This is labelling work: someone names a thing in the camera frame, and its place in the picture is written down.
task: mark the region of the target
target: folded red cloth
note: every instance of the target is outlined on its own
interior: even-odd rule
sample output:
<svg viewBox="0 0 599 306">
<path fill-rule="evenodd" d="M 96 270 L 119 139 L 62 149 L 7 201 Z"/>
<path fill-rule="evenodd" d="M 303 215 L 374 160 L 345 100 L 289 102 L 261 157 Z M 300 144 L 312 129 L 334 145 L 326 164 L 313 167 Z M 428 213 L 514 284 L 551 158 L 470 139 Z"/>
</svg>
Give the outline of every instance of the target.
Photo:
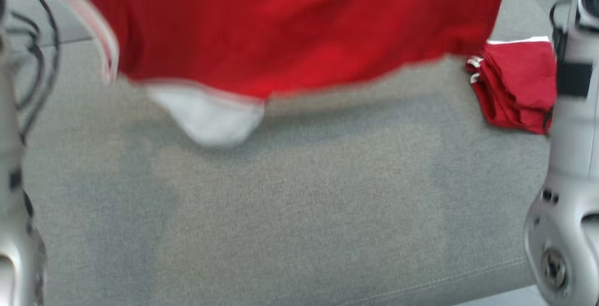
<svg viewBox="0 0 599 306">
<path fill-rule="evenodd" d="M 501 0 L 90 0 L 133 82 L 192 80 L 261 99 L 476 54 Z"/>
<path fill-rule="evenodd" d="M 546 37 L 489 43 L 469 59 L 472 88 L 485 119 L 502 128 L 547 133 L 556 92 L 556 59 Z"/>
</svg>

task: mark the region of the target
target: gray upholstery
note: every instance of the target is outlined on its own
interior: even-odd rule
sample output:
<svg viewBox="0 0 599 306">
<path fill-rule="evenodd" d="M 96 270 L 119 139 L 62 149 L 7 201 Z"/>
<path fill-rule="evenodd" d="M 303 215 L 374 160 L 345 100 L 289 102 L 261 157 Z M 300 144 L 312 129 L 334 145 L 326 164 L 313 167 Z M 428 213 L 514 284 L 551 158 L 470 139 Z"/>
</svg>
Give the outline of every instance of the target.
<svg viewBox="0 0 599 306">
<path fill-rule="evenodd" d="M 505 0 L 494 38 L 548 35 Z M 449 306 L 533 284 L 522 230 L 541 136 L 489 127 L 462 59 L 273 101 L 240 148 L 197 148 L 94 46 L 68 44 L 26 187 L 51 306 Z"/>
</svg>

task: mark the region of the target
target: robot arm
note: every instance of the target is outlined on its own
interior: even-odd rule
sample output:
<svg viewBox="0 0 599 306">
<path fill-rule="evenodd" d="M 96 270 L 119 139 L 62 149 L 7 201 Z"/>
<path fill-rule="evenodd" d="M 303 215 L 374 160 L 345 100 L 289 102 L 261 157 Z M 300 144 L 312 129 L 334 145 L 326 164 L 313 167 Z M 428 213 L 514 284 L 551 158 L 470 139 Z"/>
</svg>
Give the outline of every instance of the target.
<svg viewBox="0 0 599 306">
<path fill-rule="evenodd" d="M 526 255 L 551 306 L 599 300 L 599 0 L 572 0 L 557 31 L 558 98 L 548 174 L 525 226 Z"/>
<path fill-rule="evenodd" d="M 3 11 L 4 0 L 0 6 Z M 22 186 L 24 147 L 17 125 L 9 53 L 8 40 L 0 30 L 0 305 L 41 305 L 45 248 L 32 223 L 33 212 Z"/>
</svg>

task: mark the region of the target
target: black cable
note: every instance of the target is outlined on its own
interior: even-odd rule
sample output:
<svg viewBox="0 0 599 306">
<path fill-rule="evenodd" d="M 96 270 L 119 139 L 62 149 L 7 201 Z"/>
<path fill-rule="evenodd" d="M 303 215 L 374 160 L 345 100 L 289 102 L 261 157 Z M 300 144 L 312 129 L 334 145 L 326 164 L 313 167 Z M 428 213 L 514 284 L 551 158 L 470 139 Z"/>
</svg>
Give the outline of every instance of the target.
<svg viewBox="0 0 599 306">
<path fill-rule="evenodd" d="M 552 5 L 551 10 L 549 12 L 549 21 L 551 22 L 551 26 L 553 27 L 553 29 L 561 29 L 561 27 L 558 27 L 558 25 L 555 22 L 556 8 L 560 5 L 569 4 L 570 2 L 572 2 L 572 0 L 558 0 L 554 3 L 554 5 Z"/>
<path fill-rule="evenodd" d="M 36 57 L 37 61 L 37 72 L 34 76 L 34 80 L 32 81 L 27 93 L 25 93 L 23 99 L 17 102 L 17 111 L 21 112 L 31 104 L 31 101 L 34 99 L 37 91 L 39 90 L 39 86 L 41 86 L 42 78 L 44 77 L 45 59 L 44 54 L 37 45 L 39 35 L 29 29 L 7 29 L 7 33 L 9 35 L 27 35 L 30 37 L 31 44 L 27 47 L 27 51 Z"/>
<path fill-rule="evenodd" d="M 31 31 L 30 29 L 8 28 L 6 29 L 6 33 L 9 35 L 28 36 L 31 39 L 31 44 L 29 44 L 27 47 L 28 50 L 34 46 L 39 39 L 39 34 Z"/>
<path fill-rule="evenodd" d="M 543 133 L 545 136 L 549 137 L 549 121 L 554 118 L 554 107 L 551 106 L 548 112 L 545 114 L 545 118 L 543 118 Z"/>
<path fill-rule="evenodd" d="M 50 9 L 50 6 L 48 5 L 48 3 L 46 3 L 45 0 L 38 1 L 39 4 L 41 4 L 41 6 L 44 8 L 45 13 L 48 17 L 48 21 L 50 23 L 50 27 L 52 28 L 54 59 L 52 59 L 51 69 L 47 78 L 47 86 L 39 96 L 39 100 L 34 105 L 34 109 L 30 112 L 30 115 L 24 121 L 24 127 L 21 130 L 21 140 L 23 140 L 23 144 L 26 144 L 28 134 L 30 133 L 34 123 L 36 123 L 39 113 L 44 108 L 45 102 L 48 100 L 51 91 L 54 89 L 54 84 L 56 83 L 56 76 L 58 75 L 58 67 L 60 65 L 60 34 L 58 33 L 58 26 L 56 25 L 54 14 L 52 14 L 52 10 Z"/>
<path fill-rule="evenodd" d="M 39 34 L 41 33 L 41 30 L 39 29 L 39 26 L 37 25 L 36 22 L 34 22 L 32 19 L 30 19 L 29 17 L 16 12 L 16 11 L 11 11 L 10 12 L 11 16 L 13 16 L 15 18 L 15 20 L 19 20 L 23 23 L 26 23 L 27 25 L 29 25 L 30 27 L 34 28 L 34 31 L 36 31 L 37 36 L 39 37 Z"/>
</svg>

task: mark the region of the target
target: metal bolt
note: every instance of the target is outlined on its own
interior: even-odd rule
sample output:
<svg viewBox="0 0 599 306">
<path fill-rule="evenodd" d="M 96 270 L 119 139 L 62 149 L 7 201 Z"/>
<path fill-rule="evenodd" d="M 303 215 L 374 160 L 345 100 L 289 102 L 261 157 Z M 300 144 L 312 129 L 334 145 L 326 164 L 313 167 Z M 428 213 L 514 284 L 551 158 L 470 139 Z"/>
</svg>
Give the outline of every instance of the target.
<svg viewBox="0 0 599 306">
<path fill-rule="evenodd" d="M 554 291 L 560 291 L 568 282 L 568 272 L 561 253 L 547 249 L 541 259 L 541 267 L 545 270 L 545 282 Z"/>
</svg>

